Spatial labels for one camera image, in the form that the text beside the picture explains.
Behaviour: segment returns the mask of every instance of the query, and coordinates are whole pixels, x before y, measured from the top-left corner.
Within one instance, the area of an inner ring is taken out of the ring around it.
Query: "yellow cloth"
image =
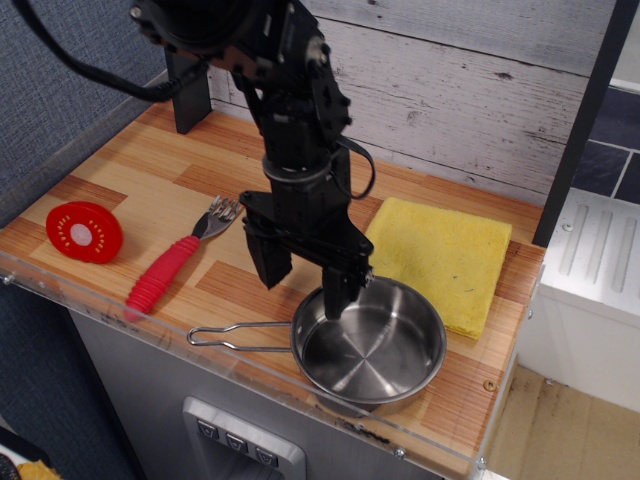
[[[16,468],[22,480],[62,480],[62,477],[42,463],[42,460],[23,463]]]
[[[511,225],[388,198],[367,230],[374,274],[419,291],[447,329],[478,339],[500,277]]]

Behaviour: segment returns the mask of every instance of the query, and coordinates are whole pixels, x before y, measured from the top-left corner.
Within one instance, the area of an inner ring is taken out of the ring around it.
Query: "white wood panel wall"
[[[347,136],[377,158],[544,203],[613,0],[306,4],[352,99]],[[217,110],[250,119],[225,72],[210,86]]]

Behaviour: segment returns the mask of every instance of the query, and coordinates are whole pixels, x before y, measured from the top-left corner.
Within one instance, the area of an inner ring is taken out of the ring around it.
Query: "fork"
[[[221,199],[218,195],[209,209],[196,222],[191,235],[178,240],[164,252],[131,289],[126,304],[137,312],[149,313],[162,298],[169,285],[187,260],[196,252],[202,240],[224,232],[236,219],[242,206],[235,200]],[[129,321],[140,318],[136,312],[126,310]]]

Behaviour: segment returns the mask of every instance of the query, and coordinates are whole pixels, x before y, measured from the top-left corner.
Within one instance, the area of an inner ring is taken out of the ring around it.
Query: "metal rivet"
[[[494,382],[493,380],[485,380],[482,386],[487,392],[495,392],[498,388],[496,382]]]

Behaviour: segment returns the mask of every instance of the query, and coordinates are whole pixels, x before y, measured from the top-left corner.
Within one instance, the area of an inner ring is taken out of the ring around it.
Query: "white appliance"
[[[640,205],[572,189],[543,268],[520,365],[640,412]]]

